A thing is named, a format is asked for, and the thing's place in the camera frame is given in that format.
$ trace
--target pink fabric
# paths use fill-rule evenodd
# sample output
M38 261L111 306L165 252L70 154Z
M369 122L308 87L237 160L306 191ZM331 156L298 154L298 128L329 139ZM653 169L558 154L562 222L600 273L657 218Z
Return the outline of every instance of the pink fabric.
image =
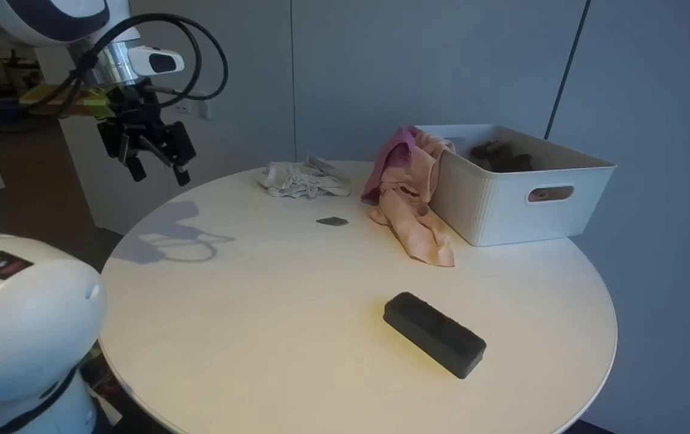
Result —
M392 227L409 255L452 267L444 222L429 210L444 150L441 139L417 128L400 128L380 152L362 198L377 204L369 216Z

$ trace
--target dark item in basket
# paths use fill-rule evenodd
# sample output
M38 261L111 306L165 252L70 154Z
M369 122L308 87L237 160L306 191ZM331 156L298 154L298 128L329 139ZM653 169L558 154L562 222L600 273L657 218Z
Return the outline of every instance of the dark item in basket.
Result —
M470 147L468 159L487 171L533 171L533 156L517 154L509 141Z

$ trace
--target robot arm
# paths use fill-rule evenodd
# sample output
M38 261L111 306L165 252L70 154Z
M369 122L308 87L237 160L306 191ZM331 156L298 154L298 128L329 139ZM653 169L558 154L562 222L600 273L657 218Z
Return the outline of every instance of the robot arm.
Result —
M175 169L178 182L189 182L187 163L196 150L183 122L166 124L150 76L183 70L183 57L175 51L158 51L140 42L135 21L170 21L187 30L200 24L175 13L140 13L131 19L128 0L0 0L0 48L9 45L72 45L78 53L78 72L58 87L68 93L58 113L79 93L85 83L103 91L107 107L100 122L107 152L128 167L135 181L146 177L140 152L152 152ZM217 91L228 83L225 51L216 42L225 74ZM49 93L29 107L53 101Z

